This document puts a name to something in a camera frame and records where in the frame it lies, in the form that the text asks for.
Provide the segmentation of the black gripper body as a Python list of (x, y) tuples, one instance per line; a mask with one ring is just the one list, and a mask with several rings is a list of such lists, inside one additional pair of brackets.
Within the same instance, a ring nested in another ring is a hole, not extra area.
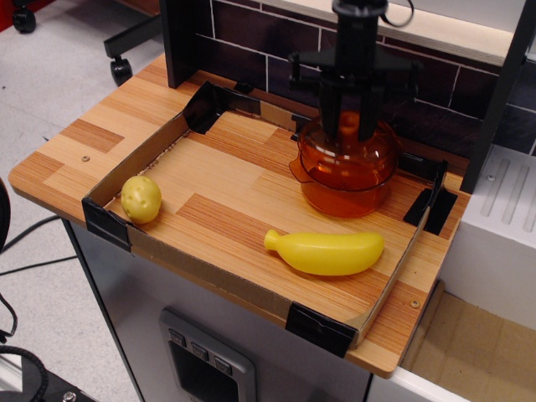
[(336, 43), (317, 52), (294, 52), (290, 88), (320, 91), (321, 85), (358, 93), (374, 86), (388, 96), (415, 97), (422, 64), (386, 53), (376, 43), (379, 21), (386, 17), (387, 1), (334, 1), (338, 16)]

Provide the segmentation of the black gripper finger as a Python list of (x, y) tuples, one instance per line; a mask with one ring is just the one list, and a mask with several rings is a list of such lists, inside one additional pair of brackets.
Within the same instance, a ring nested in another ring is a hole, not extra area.
[(330, 139), (336, 139), (345, 89), (326, 80), (319, 84), (319, 111), (323, 131)]
[(368, 141), (376, 130), (385, 98), (385, 86), (367, 84), (359, 91), (360, 120), (358, 139)]

